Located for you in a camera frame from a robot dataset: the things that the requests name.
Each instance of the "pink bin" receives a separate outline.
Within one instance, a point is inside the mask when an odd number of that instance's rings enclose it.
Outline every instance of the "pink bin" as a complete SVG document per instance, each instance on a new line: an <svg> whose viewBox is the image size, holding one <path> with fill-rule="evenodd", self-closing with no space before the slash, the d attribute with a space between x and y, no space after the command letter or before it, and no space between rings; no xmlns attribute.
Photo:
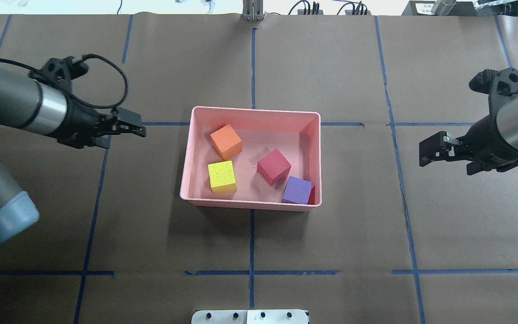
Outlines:
<svg viewBox="0 0 518 324"><path fill-rule="evenodd" d="M232 125L243 151L231 160L237 191L213 193L207 164L221 162L210 134ZM313 205L281 203L286 180L271 187L257 172L257 161L279 149L291 163L289 175L315 185ZM307 111L195 107L181 180L182 199L197 206L309 211L321 205L321 116Z"/></svg>

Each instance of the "light blue cap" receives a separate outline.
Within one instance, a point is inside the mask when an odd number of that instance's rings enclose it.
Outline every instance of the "light blue cap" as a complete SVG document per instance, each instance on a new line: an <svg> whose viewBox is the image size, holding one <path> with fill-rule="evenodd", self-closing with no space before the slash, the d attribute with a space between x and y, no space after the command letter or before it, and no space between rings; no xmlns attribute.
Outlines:
<svg viewBox="0 0 518 324"><path fill-rule="evenodd" d="M35 224L39 212L25 191L21 191L0 209L0 244Z"/></svg>

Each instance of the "white bracket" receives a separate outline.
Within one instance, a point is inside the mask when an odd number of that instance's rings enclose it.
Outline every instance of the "white bracket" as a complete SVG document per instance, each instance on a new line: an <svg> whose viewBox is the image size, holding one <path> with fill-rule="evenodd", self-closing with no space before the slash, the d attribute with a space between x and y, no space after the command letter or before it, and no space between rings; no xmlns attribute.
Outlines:
<svg viewBox="0 0 518 324"><path fill-rule="evenodd" d="M243 0L243 20L261 21L263 18L263 0Z"/></svg>
<svg viewBox="0 0 518 324"><path fill-rule="evenodd" d="M196 311L191 324L309 324L304 310Z"/></svg>

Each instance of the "red cube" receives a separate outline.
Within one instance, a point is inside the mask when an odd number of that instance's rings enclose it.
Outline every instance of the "red cube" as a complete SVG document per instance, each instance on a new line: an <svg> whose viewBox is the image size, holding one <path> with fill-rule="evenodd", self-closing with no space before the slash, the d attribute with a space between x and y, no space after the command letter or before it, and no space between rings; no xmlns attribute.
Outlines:
<svg viewBox="0 0 518 324"><path fill-rule="evenodd" d="M265 178L269 186L285 179L290 170L291 164L279 149L274 149L257 162L257 171Z"/></svg>

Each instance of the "cube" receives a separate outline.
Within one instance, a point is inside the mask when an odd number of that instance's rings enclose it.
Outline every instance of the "cube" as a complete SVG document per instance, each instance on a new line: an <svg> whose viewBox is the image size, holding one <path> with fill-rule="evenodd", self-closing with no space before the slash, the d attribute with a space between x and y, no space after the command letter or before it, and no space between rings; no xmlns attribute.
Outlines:
<svg viewBox="0 0 518 324"><path fill-rule="evenodd" d="M243 142L229 124L212 133L211 141L213 141L213 147L224 161L243 150Z"/></svg>
<svg viewBox="0 0 518 324"><path fill-rule="evenodd" d="M290 170L291 164L279 149L272 150L257 162L257 171L265 178L269 186L286 178Z"/></svg>
<svg viewBox="0 0 518 324"><path fill-rule="evenodd" d="M313 182L290 176L281 202L306 205L309 202L309 197L313 189Z"/></svg>
<svg viewBox="0 0 518 324"><path fill-rule="evenodd" d="M211 189L214 193L220 194L237 190L233 162L224 161L207 164L207 168L209 169Z"/></svg>

